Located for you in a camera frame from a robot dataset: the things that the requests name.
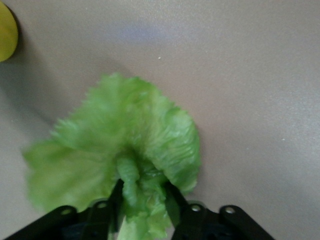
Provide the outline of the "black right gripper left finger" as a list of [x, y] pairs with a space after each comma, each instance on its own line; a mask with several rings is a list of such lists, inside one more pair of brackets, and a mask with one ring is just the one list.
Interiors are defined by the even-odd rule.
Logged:
[[63, 205], [8, 236], [7, 240], [110, 240], [120, 229], [124, 182], [117, 180], [108, 198], [96, 199], [79, 212]]

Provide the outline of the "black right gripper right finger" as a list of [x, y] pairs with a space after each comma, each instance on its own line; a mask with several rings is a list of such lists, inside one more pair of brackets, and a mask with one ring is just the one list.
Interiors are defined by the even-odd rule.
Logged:
[[170, 182], [163, 185], [165, 207], [174, 226], [173, 240], [272, 240], [242, 208], [224, 205], [213, 212], [201, 202], [187, 201]]

